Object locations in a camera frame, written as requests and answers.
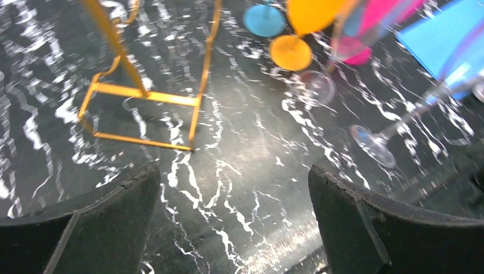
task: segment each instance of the wine glass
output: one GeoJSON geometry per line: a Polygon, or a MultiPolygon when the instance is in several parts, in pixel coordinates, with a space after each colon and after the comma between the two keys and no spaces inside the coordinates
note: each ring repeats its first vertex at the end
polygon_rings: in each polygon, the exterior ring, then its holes
{"type": "Polygon", "coordinates": [[[470,90],[484,80],[484,19],[460,41],[441,69],[436,86],[427,90],[415,108],[399,121],[379,133],[357,125],[350,127],[351,136],[358,145],[379,164],[393,168],[395,157],[387,148],[387,142],[398,129],[414,118],[426,113],[448,96],[456,100],[470,94],[470,90]]]}
{"type": "Polygon", "coordinates": [[[312,107],[328,103],[334,95],[335,87],[330,74],[336,64],[378,42],[387,33],[386,28],[407,13],[409,7],[418,0],[395,0],[392,5],[388,5],[387,1],[389,0],[345,2],[336,16],[326,70],[303,72],[304,78],[290,86],[300,101],[312,107]]]}

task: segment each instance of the floor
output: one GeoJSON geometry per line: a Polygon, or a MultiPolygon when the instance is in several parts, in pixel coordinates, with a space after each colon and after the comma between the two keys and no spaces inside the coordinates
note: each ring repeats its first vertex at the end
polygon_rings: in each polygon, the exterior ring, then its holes
{"type": "MultiPolygon", "coordinates": [[[[102,2],[112,16],[127,14],[126,2],[102,2]]],[[[76,114],[90,78],[109,67],[112,54],[80,2],[0,1],[0,212],[19,217],[156,161],[162,194],[143,273],[280,273],[321,247],[307,187],[311,165],[394,196],[483,137],[480,103],[445,102],[389,142],[397,168],[379,166],[348,127],[378,131],[398,119],[431,85],[427,72],[390,33],[370,63],[333,73],[337,95],[327,107],[304,106],[287,90],[293,73],[270,60],[270,39],[241,22],[259,2],[224,1],[191,153],[93,138],[76,114]]],[[[142,3],[123,36],[144,84],[196,94],[214,1],[142,3]]],[[[437,6],[427,1],[410,21],[437,6]]],[[[328,37],[305,40],[314,51],[311,69],[321,70],[328,37]]],[[[107,80],[129,84],[122,72],[107,80]]],[[[191,111],[103,94],[89,108],[107,132],[179,144],[188,141],[191,111]]],[[[321,268],[324,259],[313,264],[321,268]]]]}

